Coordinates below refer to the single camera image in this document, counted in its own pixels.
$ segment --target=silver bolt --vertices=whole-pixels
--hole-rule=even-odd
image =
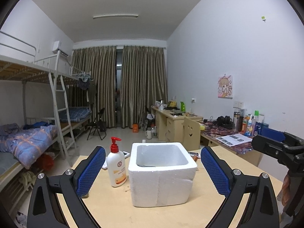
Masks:
[[[39,178],[39,179],[44,178],[44,173],[40,173],[40,174],[38,175],[38,178]]]
[[[72,169],[68,169],[65,171],[65,174],[66,175],[71,175],[73,173],[73,170]]]
[[[238,170],[238,169],[235,169],[235,170],[233,170],[233,174],[234,175],[237,175],[237,176],[239,176],[239,175],[241,175],[241,171],[240,170]]]
[[[262,177],[264,177],[264,178],[268,178],[269,176],[268,176],[268,174],[267,174],[267,173],[263,172],[263,173],[262,173]]]

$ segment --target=tabletop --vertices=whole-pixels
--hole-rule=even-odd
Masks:
[[[171,115],[171,113],[173,113],[173,110],[159,110],[157,107],[155,106],[152,106],[152,110],[156,111],[156,112],[159,112],[169,118],[171,118],[172,120],[183,120],[185,117],[189,118],[189,119],[203,119],[202,116],[185,116],[185,115],[182,115],[182,116],[177,116],[177,117],[174,117],[173,115]]]
[[[253,176],[259,176],[263,172],[221,146],[215,146],[212,149],[232,169],[238,168],[244,174]],[[80,156],[73,168],[85,158],[87,156]],[[128,168],[129,159],[126,159],[126,168]],[[218,194],[199,159],[197,166],[191,194],[184,204],[151,208],[134,207],[131,201],[129,178],[123,185],[114,188],[110,184],[107,170],[99,172],[89,192],[89,197],[83,199],[83,201],[102,228],[204,228],[220,207],[224,196]],[[281,190],[282,182],[272,176],[270,176],[270,179],[277,195]],[[248,196],[249,194],[244,195],[230,227],[235,228],[237,226]],[[58,199],[69,226],[77,227],[69,213],[63,195],[58,194]]]
[[[238,132],[233,131],[232,129],[223,128],[221,126],[213,125],[212,122],[204,123],[211,127],[210,130],[201,131],[201,135],[206,139],[213,140],[216,144],[225,146],[239,154],[245,154],[253,150],[251,142],[246,142],[242,144],[238,144],[236,146],[227,146],[225,143],[216,139],[216,137],[227,136],[227,135],[235,135]]]

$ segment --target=fluorescent tube light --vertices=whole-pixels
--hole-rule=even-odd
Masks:
[[[138,17],[138,14],[127,14],[127,13],[103,14],[103,15],[94,15],[94,16],[93,16],[93,19],[110,18],[110,17],[119,17],[119,18],[136,19],[136,18]]]

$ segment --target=red pump nozzle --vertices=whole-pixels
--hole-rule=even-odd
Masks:
[[[116,144],[116,141],[121,141],[121,139],[117,138],[117,137],[111,137],[111,140],[112,140],[111,152],[112,153],[118,153],[119,149],[118,149],[118,146]]]

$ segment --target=white phone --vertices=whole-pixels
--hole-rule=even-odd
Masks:
[[[130,153],[127,153],[127,152],[123,152],[124,153],[124,155],[125,155],[125,158],[127,158],[127,157],[129,157],[130,156]],[[106,170],[108,168],[108,166],[107,166],[107,158],[105,158],[105,162],[104,162],[104,164],[103,164],[103,166],[102,166],[102,169],[104,169],[104,170]]]

